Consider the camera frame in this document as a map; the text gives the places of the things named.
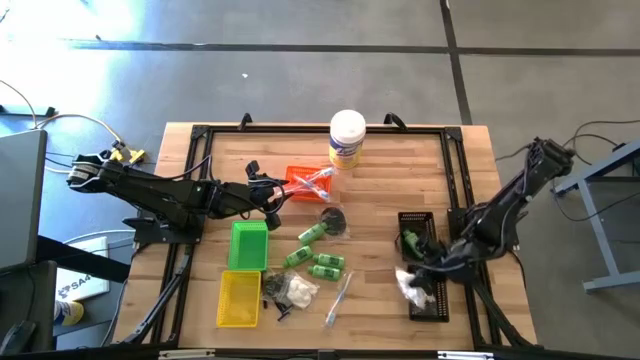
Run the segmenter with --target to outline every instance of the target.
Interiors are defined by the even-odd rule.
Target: dark disc
[[[347,229],[347,219],[342,210],[336,207],[324,209],[320,221],[327,224],[325,233],[331,236],[340,235]]]

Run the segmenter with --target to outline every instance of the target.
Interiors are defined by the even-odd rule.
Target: green plastic bin
[[[235,221],[231,225],[229,269],[264,271],[269,258],[269,230],[264,221]]]

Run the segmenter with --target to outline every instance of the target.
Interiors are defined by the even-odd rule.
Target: wooden table
[[[184,170],[193,125],[167,124],[156,174],[169,176]],[[489,132],[484,126],[465,126],[462,130],[476,201],[489,200],[501,187]],[[453,163],[457,164],[455,151],[452,155]],[[328,138],[326,134],[215,136],[213,173],[217,178],[245,183],[244,168],[250,160],[258,160],[261,171],[276,178],[284,178],[287,165],[326,167],[330,165]],[[448,282],[449,323],[420,323],[408,319],[407,301],[394,277],[394,267],[402,266],[394,248],[398,212],[432,211],[439,239],[449,240],[446,211],[450,203],[438,137],[367,135],[360,164],[334,177],[331,196],[344,209],[348,236],[339,241],[318,240],[313,250],[343,255],[348,269],[354,271],[333,329],[323,331],[322,325],[336,298],[337,285],[311,278],[305,272],[306,263],[296,270],[320,285],[318,296],[309,308],[296,310],[285,321],[277,322],[278,310],[270,306],[261,310],[257,328],[217,328],[220,275],[227,268],[230,225],[240,218],[208,220],[203,241],[196,247],[180,347],[472,349],[461,285]],[[269,234],[269,266],[273,270],[281,269],[285,256],[299,247],[297,236],[316,222],[325,207],[300,202],[287,202],[283,206],[279,212],[282,226]],[[254,211],[252,218],[262,218],[262,215]],[[155,302],[166,253],[167,246],[157,244],[134,259],[115,340],[129,334]],[[535,342],[527,297],[515,260],[506,256],[490,262],[489,275],[497,303],[522,335]],[[165,332],[170,328],[172,303],[168,309]],[[488,338],[484,307],[478,306],[478,309],[483,334]]]

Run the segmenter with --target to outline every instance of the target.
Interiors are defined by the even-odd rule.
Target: yellow connector
[[[111,157],[109,158],[109,160],[115,160],[117,162],[122,162],[123,159],[124,159],[124,156],[122,155],[120,150],[118,150],[116,148],[111,149]]]
[[[139,163],[142,162],[144,160],[144,150],[140,149],[140,150],[129,150],[129,154],[131,155],[131,158],[129,159],[129,162],[131,164],[135,164],[135,163]]]

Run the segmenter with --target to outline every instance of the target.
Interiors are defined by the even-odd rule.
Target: gray concrete floor
[[[635,1],[449,3],[460,46],[640,47]],[[149,152],[148,169],[168,121],[239,121],[250,112],[256,121],[326,122],[336,111],[354,108],[371,122],[393,111],[408,123],[461,123],[447,55],[90,51],[45,41],[99,34],[104,40],[166,43],[445,46],[436,0],[74,0],[11,6],[0,23],[0,78],[33,103],[107,121],[131,146]],[[461,65],[473,123],[489,126],[494,151],[503,155],[535,136],[564,141],[587,121],[637,118],[637,59],[462,56]],[[5,89],[0,99],[20,101]],[[29,124],[2,119],[0,133]],[[639,127],[595,126],[588,132],[623,142],[637,138]],[[60,120],[48,129],[49,151],[97,152],[111,142],[103,129],[80,119]],[[589,159],[605,158],[610,150],[597,140],[580,141]],[[521,167],[520,157],[500,162],[503,182]],[[43,235],[67,239],[125,228],[120,220],[135,214],[109,196],[69,191],[64,176],[47,173],[45,184]],[[584,213],[577,195],[563,205],[575,216]],[[582,281],[606,271],[590,225],[564,219],[546,191],[529,212],[518,230],[540,343],[638,356],[640,286],[585,295]],[[618,247],[631,259],[640,255],[637,244]],[[71,338],[59,343],[96,345],[101,331],[106,326],[65,335]]]

